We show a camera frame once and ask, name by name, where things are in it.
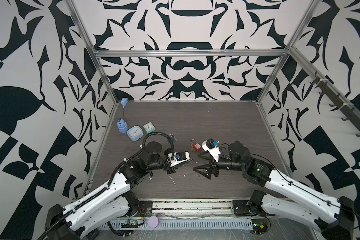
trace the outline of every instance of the black mounting plate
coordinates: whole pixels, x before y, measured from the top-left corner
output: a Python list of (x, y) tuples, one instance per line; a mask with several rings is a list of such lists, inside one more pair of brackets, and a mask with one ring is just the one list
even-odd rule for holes
[(249, 205), (247, 205), (249, 200), (233, 200), (233, 213), (237, 217), (252, 216), (250, 212)]
[(146, 212), (152, 212), (152, 201), (140, 201), (139, 208), (137, 209), (138, 212), (141, 211), (141, 209), (146, 209)]

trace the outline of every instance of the hook rack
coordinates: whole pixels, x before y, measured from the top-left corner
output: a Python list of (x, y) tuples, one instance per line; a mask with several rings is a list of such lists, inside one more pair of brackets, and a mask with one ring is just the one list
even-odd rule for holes
[(320, 95), (326, 96), (333, 102), (331, 107), (337, 107), (344, 115), (343, 121), (350, 121), (360, 131), (360, 110), (351, 103), (328, 79), (316, 77), (312, 84), (316, 84), (320, 89)]

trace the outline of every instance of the padlock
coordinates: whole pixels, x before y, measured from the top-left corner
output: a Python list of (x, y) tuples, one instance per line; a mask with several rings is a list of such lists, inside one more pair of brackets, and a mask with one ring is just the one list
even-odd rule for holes
[(176, 142), (177, 139), (175, 138), (175, 136), (173, 134), (169, 135), (169, 138), (172, 140), (172, 142)]
[(191, 144), (196, 151), (200, 151), (202, 149), (201, 144), (198, 143), (195, 139), (191, 139)]

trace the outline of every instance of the blue padlock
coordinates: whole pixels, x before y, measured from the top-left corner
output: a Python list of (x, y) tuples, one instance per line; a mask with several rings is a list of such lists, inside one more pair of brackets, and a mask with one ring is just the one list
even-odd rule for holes
[(176, 142), (177, 139), (175, 138), (175, 136), (173, 134), (169, 135), (169, 138), (172, 140), (172, 142)]

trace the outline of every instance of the wood grain surface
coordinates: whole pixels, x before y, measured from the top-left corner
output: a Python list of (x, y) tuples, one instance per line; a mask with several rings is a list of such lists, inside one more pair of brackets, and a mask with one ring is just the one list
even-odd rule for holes
[[(116, 111), (91, 190), (106, 182), (117, 164), (137, 152), (142, 143), (142, 138), (133, 142), (118, 131), (116, 122), (120, 117), (121, 107)], [(198, 152), (191, 151), (190, 140), (202, 143), (213, 138), (221, 144), (240, 141), (251, 153), (268, 158), (283, 171), (254, 102), (129, 102), (125, 107), (125, 120), (129, 127), (138, 125), (143, 129), (144, 124), (152, 122), (156, 131), (174, 134), (175, 150), (189, 151), (193, 159), (171, 175), (163, 170), (154, 171), (152, 179), (146, 175), (143, 182), (132, 189), (139, 199), (240, 198), (250, 197), (256, 189), (281, 196), (249, 183), (239, 171), (220, 170), (219, 177), (208, 180), (192, 170), (207, 160), (198, 159)], [(163, 151), (170, 147), (162, 136), (151, 136), (147, 143), (150, 141), (162, 144)]]

